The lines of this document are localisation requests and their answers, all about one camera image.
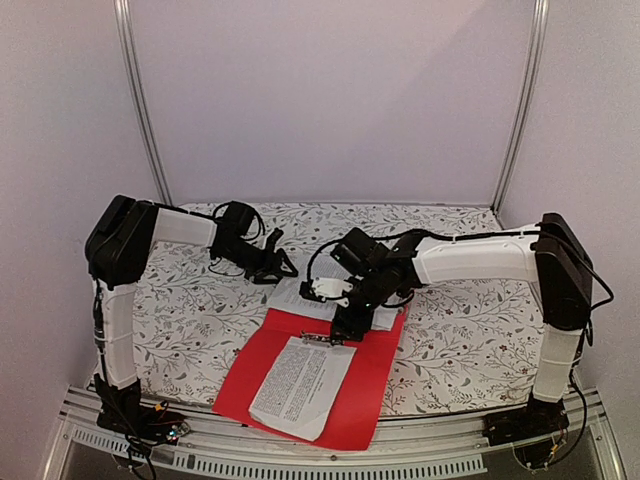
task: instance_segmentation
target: floral tablecloth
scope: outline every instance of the floral tablecloth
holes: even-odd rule
[[[184,207],[210,213],[215,205]],[[373,235],[423,227],[497,230],[488,209],[405,205],[258,204],[267,232],[291,255],[358,226]],[[144,393],[213,403],[234,358],[260,327],[273,286],[247,282],[204,248],[158,244],[134,305],[135,361]],[[542,319],[525,283],[465,280],[420,290],[411,304],[382,415],[424,415],[519,404],[536,373]]]

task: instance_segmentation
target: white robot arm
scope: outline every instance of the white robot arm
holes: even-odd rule
[[[222,207],[224,213],[216,216]],[[221,205],[207,216],[124,196],[113,199],[85,247],[95,289],[94,335],[101,368],[94,382],[103,403],[99,426],[138,440],[169,443],[188,431],[181,415],[140,405],[133,360],[136,282],[156,242],[206,247],[212,259],[234,262],[254,283],[297,276],[284,250],[275,248],[281,230],[273,231],[263,249],[249,243],[246,235],[254,219],[264,233],[258,213],[239,202]]]
[[[377,241],[395,238],[391,249]],[[394,294],[408,301],[414,289],[459,279],[509,278],[534,284],[545,331],[532,394],[525,409],[487,415],[485,433],[492,444],[500,444],[568,426],[562,396],[590,325],[595,273],[560,215],[545,214],[539,224],[515,230],[458,237],[415,229],[375,239],[356,228],[324,247],[331,244],[336,245],[331,256],[352,277],[313,279],[310,262],[300,289],[305,298],[338,304],[331,342],[362,340],[373,311]]]

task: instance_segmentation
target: small white object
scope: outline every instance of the small white object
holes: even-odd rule
[[[154,242],[187,243],[210,247],[215,237],[216,224],[213,219],[166,208],[158,209],[158,218],[153,231]]]
[[[316,278],[311,281],[311,290],[319,298],[338,298],[353,290],[353,285],[339,278]],[[349,300],[346,298],[334,301],[342,307],[349,306]]]
[[[293,259],[299,271],[305,270],[308,261],[308,256]],[[319,274],[331,277],[342,273],[342,267],[331,257],[327,256],[316,258],[313,268],[314,271],[317,271]],[[336,313],[336,303],[338,302],[323,303],[305,300],[300,296],[299,289],[299,278],[283,278],[267,300],[267,307],[283,312],[294,313],[303,317],[315,318],[316,320],[333,320]],[[390,331],[393,328],[397,313],[394,308],[377,308],[373,312],[371,329]]]

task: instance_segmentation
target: paper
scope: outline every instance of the paper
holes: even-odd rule
[[[353,347],[304,343],[291,337],[249,407],[267,427],[313,441],[327,423]]]
[[[299,272],[306,272],[308,262],[308,256],[298,257],[294,260]],[[340,264],[327,256],[318,256],[313,262],[313,275],[314,277],[340,279],[344,279],[347,276]],[[305,300],[300,296],[299,292],[300,279],[285,277],[280,280],[278,286],[267,300],[267,307],[317,320],[333,320],[337,308],[335,303]],[[393,321],[397,314],[398,311],[395,308],[378,308],[373,312],[371,329],[390,331],[393,328]]]
[[[324,320],[269,310],[262,326],[233,362],[216,397],[213,411],[294,441],[308,442],[332,450],[366,450],[376,430],[389,370],[407,311],[405,307],[398,314],[390,332],[372,331],[365,335],[362,342],[347,342],[347,346],[354,347],[356,353],[329,412],[324,430],[316,440],[304,440],[267,427],[250,415],[249,407],[291,337],[299,336],[302,331],[328,335],[331,324]]]

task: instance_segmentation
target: white corner wall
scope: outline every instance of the white corner wall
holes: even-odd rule
[[[36,478],[93,364],[83,247],[118,192],[155,197],[113,2],[0,2],[0,478]]]
[[[172,196],[488,205],[534,4],[131,2]]]
[[[640,3],[551,2],[503,219],[562,213],[617,299],[594,314],[583,374],[640,478]]]

